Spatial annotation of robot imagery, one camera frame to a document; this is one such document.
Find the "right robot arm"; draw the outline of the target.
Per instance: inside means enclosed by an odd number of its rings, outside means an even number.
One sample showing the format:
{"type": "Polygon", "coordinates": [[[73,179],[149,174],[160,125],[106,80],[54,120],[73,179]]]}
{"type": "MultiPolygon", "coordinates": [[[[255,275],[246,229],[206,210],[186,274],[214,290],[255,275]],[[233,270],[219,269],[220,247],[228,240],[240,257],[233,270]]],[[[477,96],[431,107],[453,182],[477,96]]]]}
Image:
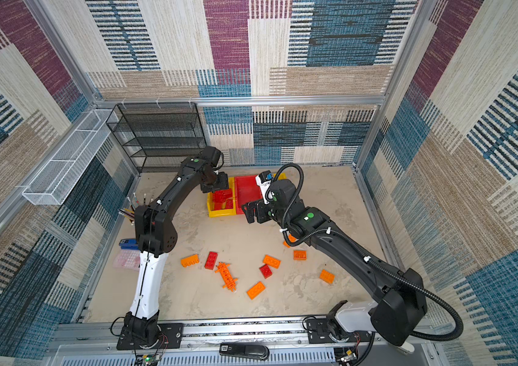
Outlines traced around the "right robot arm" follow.
{"type": "Polygon", "coordinates": [[[261,198],[241,208],[250,224],[277,223],[288,246],[305,243],[333,259],[370,295],[373,301],[369,305],[342,301],[328,314],[331,337],[345,339],[352,332],[366,330],[393,346],[403,346],[409,337],[432,342],[458,339],[464,330],[458,312],[428,291],[416,271],[388,264],[347,236],[322,210],[305,206],[300,198],[304,180],[302,168],[295,163],[282,166],[277,173],[264,171],[255,178],[261,198]],[[428,312],[429,301],[452,317],[451,331],[429,334],[416,330],[428,312]]]}

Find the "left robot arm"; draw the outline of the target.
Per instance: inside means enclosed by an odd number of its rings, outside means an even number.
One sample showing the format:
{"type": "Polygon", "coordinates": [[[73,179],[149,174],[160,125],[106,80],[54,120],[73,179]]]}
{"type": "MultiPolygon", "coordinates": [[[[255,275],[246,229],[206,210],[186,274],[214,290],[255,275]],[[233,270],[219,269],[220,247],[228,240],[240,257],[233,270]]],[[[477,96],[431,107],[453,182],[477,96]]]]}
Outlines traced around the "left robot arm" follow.
{"type": "Polygon", "coordinates": [[[137,352],[161,345],[159,294],[165,264],[178,240],[174,215],[193,189],[213,193],[228,188],[228,175],[219,171],[222,163],[224,154],[219,149],[205,147],[182,161],[176,176],[159,196],[135,209],[139,275],[132,305],[123,317],[118,350],[137,352]]]}

